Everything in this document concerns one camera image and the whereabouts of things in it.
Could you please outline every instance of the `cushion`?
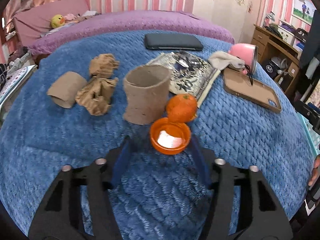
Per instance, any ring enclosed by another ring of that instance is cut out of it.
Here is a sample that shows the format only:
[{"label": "cushion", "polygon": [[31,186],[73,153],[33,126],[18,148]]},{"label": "cushion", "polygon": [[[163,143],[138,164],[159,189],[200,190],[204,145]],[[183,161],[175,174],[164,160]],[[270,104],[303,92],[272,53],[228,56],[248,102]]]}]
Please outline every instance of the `cushion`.
[{"label": "cushion", "polygon": [[88,9],[85,0],[60,0],[20,12],[14,16],[13,21],[22,45],[28,46],[40,38],[42,33],[52,29],[51,19],[56,14],[82,15]]}]

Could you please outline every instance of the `brown paper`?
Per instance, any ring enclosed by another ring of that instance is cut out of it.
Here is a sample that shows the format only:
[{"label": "brown paper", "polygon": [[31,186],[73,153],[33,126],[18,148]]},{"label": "brown paper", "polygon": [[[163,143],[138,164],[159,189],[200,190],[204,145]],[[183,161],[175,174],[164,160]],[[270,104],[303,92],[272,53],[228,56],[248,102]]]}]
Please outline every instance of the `brown paper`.
[{"label": "brown paper", "polygon": [[86,85],[87,81],[75,72],[67,72],[59,77],[48,89],[50,96],[58,106],[71,108],[76,102],[77,92]]},{"label": "brown paper", "polygon": [[169,96],[171,70],[161,65],[139,66],[125,76],[128,122],[148,124],[161,118]]},{"label": "brown paper", "polygon": [[76,102],[84,106],[91,115],[104,115],[111,107],[111,97],[118,78],[114,80],[92,77],[76,95]]},{"label": "brown paper", "polygon": [[100,54],[90,62],[90,75],[109,78],[113,74],[113,69],[118,68],[119,61],[116,61],[112,54]]}]

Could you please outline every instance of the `orange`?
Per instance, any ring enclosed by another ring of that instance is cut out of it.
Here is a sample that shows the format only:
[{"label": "orange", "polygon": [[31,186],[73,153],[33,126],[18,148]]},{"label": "orange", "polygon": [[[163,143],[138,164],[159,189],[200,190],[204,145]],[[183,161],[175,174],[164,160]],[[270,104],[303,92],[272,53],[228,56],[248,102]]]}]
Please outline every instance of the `orange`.
[{"label": "orange", "polygon": [[172,123],[190,122],[196,118],[197,100],[190,94],[180,94],[172,97],[166,111]]}]

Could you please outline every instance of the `storage box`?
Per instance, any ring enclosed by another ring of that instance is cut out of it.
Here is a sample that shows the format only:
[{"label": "storage box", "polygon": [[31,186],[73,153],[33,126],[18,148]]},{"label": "storage box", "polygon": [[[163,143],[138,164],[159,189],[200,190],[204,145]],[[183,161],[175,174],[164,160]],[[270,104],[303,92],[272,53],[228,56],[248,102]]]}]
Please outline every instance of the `storage box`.
[{"label": "storage box", "polygon": [[297,73],[299,72],[299,67],[295,63],[291,63],[289,69],[288,69],[289,75],[292,77],[295,77]]},{"label": "storage box", "polygon": [[294,42],[294,39],[295,39],[293,33],[287,31],[286,29],[284,29],[284,28],[282,28],[280,26],[278,26],[278,32],[282,35],[282,38],[286,43],[288,43],[290,46],[293,45],[293,42]]}]

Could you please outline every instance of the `blanket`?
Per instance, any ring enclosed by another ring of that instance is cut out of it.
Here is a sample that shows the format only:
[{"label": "blanket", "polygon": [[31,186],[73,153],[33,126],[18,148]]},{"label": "blanket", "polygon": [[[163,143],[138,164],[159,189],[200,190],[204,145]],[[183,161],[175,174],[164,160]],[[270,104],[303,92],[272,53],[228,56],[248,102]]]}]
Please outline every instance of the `blanket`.
[{"label": "blanket", "polygon": [[167,30],[198,34],[235,43],[231,33],[191,13],[167,11],[127,11],[106,13],[36,40],[29,46],[32,55],[51,54],[68,41],[102,33],[128,30]]},{"label": "blanket", "polygon": [[[163,52],[145,49],[146,33],[163,31],[107,33],[64,44],[41,61],[39,70],[22,88],[0,130],[0,200],[24,233],[62,165],[89,165],[129,135],[138,151],[120,185],[110,191],[123,239],[198,238],[212,192],[201,184],[189,150],[163,155],[151,146],[149,125],[131,124],[122,117],[127,104],[124,76]],[[212,52],[228,51],[231,46],[196,37],[204,49],[193,53],[206,60]],[[119,82],[110,111],[91,116],[77,104],[71,109],[54,104],[46,95],[51,84],[67,71],[89,80],[89,63],[102,53],[112,53],[120,61],[114,71]],[[260,65],[254,78],[275,90],[282,105],[280,114],[228,94],[220,75],[198,109],[198,118],[189,126],[200,144],[214,150],[217,157],[237,167],[257,165],[291,218],[305,197],[313,156],[286,96]],[[82,207],[86,231],[92,234],[85,187]],[[238,210],[239,189],[235,188],[230,232],[236,229]]]}]

